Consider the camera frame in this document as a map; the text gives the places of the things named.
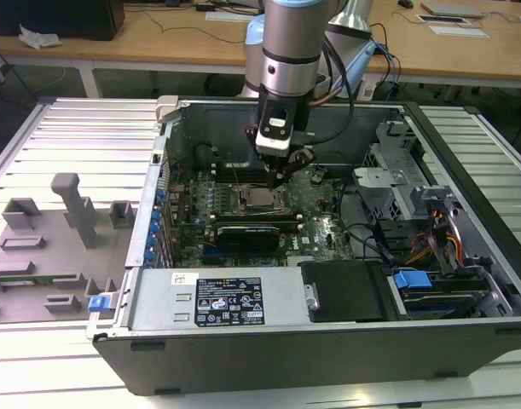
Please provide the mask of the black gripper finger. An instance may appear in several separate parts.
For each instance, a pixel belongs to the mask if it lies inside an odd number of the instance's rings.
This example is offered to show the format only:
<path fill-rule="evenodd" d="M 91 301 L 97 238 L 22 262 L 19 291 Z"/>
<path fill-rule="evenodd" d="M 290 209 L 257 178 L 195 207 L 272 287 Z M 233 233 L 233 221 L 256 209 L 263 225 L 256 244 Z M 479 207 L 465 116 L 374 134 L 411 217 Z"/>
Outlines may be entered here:
<path fill-rule="evenodd" d="M 281 157 L 263 154 L 262 160 L 264 162 L 264 168 L 267 172 L 266 183 L 267 184 L 279 184 L 280 183 L 279 174 L 280 174 Z"/>
<path fill-rule="evenodd" d="M 307 147 L 296 149 L 287 158 L 280 159 L 275 167 L 275 186 L 288 182 L 294 173 L 311 164 L 314 159 L 313 149 Z"/>

